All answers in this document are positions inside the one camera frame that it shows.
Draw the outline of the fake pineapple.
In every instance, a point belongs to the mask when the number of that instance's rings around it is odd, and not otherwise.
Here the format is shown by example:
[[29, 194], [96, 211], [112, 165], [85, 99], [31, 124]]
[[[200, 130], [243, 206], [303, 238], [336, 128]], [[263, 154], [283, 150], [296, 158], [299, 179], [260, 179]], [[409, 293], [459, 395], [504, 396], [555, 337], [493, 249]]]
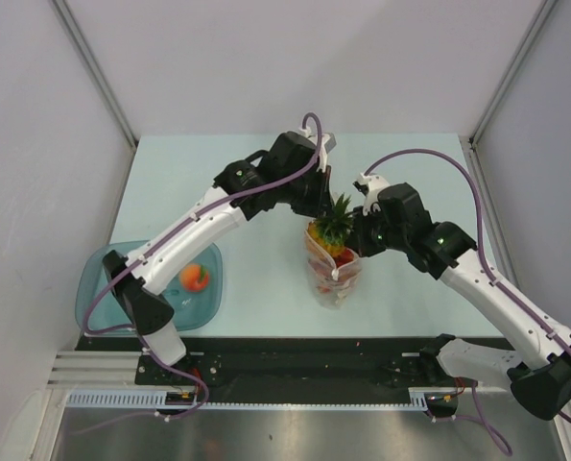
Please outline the fake pineapple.
[[349, 209], [350, 201], [349, 196], [341, 194], [330, 212], [314, 219], [307, 226], [311, 239], [335, 260], [345, 254], [345, 242], [353, 229], [354, 218]]

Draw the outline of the clear dotted zip top bag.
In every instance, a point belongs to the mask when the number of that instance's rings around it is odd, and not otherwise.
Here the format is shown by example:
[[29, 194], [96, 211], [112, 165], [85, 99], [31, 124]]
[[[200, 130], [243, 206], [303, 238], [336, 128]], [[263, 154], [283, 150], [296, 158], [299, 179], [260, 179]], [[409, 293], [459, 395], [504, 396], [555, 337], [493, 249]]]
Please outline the clear dotted zip top bag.
[[318, 240], [313, 224], [304, 232], [309, 284], [318, 302], [330, 309], [340, 308], [354, 291], [362, 272], [360, 257], [347, 247], [333, 256]]

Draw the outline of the fake peach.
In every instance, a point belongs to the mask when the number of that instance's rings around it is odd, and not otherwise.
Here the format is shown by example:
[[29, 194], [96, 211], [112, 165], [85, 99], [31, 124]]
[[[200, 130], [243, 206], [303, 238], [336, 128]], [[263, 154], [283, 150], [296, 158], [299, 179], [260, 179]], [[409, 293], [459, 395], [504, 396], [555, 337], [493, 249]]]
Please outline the fake peach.
[[210, 273], [204, 265], [191, 263], [178, 274], [182, 288], [191, 293], [202, 292], [210, 282]]

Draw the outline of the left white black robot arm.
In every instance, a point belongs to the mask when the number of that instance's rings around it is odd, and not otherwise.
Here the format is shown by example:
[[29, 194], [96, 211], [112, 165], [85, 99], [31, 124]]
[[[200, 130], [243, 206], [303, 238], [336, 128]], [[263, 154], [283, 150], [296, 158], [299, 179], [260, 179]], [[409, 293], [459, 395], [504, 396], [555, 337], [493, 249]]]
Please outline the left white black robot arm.
[[277, 204], [308, 217], [328, 211], [327, 155], [335, 144], [331, 133], [282, 133], [269, 150], [229, 164], [203, 197], [160, 235], [125, 255], [111, 251], [104, 256], [107, 288], [158, 358], [155, 369], [167, 382], [180, 383], [190, 372], [174, 309], [163, 295], [171, 279], [221, 236]]

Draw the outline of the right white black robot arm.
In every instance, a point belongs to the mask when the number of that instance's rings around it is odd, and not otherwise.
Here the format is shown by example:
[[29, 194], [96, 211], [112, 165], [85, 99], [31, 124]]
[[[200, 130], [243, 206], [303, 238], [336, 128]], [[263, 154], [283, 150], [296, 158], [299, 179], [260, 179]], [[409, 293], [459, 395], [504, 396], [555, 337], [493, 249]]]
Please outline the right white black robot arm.
[[403, 253], [419, 272], [464, 297], [511, 345], [494, 349], [442, 334], [423, 350], [422, 377], [432, 385], [451, 377], [480, 381], [510, 391], [541, 420], [555, 418], [571, 401], [571, 328], [492, 267], [480, 242], [451, 222], [432, 221], [409, 184], [360, 176], [354, 186], [365, 201], [353, 210], [353, 249], [362, 257]]

